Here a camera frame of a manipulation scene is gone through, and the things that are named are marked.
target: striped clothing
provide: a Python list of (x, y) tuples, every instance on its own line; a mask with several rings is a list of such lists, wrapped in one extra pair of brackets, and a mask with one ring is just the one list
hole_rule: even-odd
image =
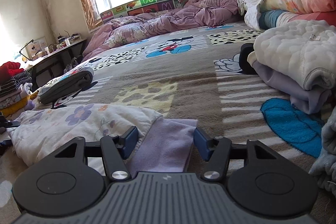
[(31, 81), (32, 78), (26, 70), (18, 73), (17, 75), (14, 75), (7, 82), (0, 86), (0, 97), (17, 90), (21, 84)]

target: cartoon bed sheet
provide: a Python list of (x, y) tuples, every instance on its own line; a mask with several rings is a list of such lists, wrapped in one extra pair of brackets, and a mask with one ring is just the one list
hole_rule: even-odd
[[(293, 110), (288, 95), (240, 69), (240, 47), (254, 42), (257, 35), (244, 22), (236, 22), (180, 30), (107, 50), (78, 66), (93, 68), (90, 86), (36, 109), (90, 104), (147, 107), (165, 118), (197, 119), (210, 136), (226, 136), (233, 143), (259, 139), (308, 171), (318, 155), (322, 125), (317, 118)], [(203, 167), (197, 153), (191, 154), (189, 170)], [(18, 161), (10, 149), (0, 158), (0, 165), (8, 166), (0, 171), (4, 186), (24, 169), (10, 167)], [(232, 160), (228, 169), (242, 166), (242, 161)], [(336, 205), (333, 200), (325, 212), (328, 202), (329, 197), (321, 193), (319, 206), (313, 209), (320, 223), (327, 223), (334, 213), (329, 210)], [(1, 216), (19, 215), (14, 205), (11, 197), (0, 206)]]

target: white quilted blanket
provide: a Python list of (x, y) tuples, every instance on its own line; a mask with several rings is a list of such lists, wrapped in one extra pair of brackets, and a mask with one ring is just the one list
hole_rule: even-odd
[(304, 90), (331, 89), (336, 75), (336, 27), (324, 20), (296, 20), (260, 34), (257, 60), (295, 80)]

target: blue gripper pad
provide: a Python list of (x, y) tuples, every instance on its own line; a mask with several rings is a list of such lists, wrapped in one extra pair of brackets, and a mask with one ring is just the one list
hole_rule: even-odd
[(135, 126), (132, 126), (127, 130), (122, 136), (122, 139), (124, 139), (124, 147), (122, 147), (119, 150), (119, 154), (123, 160), (128, 159), (128, 157), (133, 152), (133, 149), (135, 148), (137, 141), (138, 141), (138, 129)]
[(201, 155), (202, 159), (205, 161), (209, 161), (214, 149), (209, 147), (210, 138), (201, 128), (195, 128), (194, 130), (194, 144)]

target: folded grey cloth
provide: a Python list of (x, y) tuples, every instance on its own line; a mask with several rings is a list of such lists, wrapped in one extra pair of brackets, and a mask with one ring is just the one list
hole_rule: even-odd
[(72, 70), (65, 75), (55, 78), (50, 83), (44, 85), (39, 91), (39, 99), (42, 104), (48, 104), (65, 95), (80, 90), (89, 84), (93, 79), (93, 69), (83, 67), (79, 70)]
[(322, 127), (322, 150), (309, 174), (317, 178), (318, 186), (336, 196), (336, 108)]
[(304, 90), (292, 78), (272, 68), (254, 61), (252, 67), (260, 78), (269, 86), (290, 95), (292, 106), (307, 114), (317, 113), (331, 95), (331, 90), (314, 86), (312, 90)]

